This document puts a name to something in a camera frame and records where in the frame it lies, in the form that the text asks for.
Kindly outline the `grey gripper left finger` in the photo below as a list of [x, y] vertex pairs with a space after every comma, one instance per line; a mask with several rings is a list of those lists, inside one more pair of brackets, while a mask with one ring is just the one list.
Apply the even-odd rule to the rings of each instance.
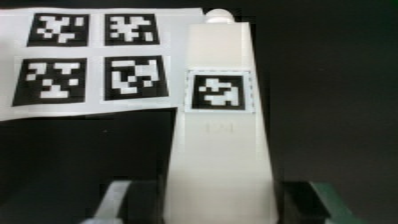
[[111, 183], [95, 216], [82, 221], [82, 224], [125, 224], [118, 214], [130, 185], [129, 180]]

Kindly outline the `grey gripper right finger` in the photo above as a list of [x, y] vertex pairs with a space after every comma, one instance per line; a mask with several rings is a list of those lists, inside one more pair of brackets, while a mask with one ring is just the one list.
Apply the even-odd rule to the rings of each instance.
[[326, 182], [313, 182], [312, 187], [329, 213], [326, 224], [363, 224], [363, 220], [349, 209], [333, 185]]

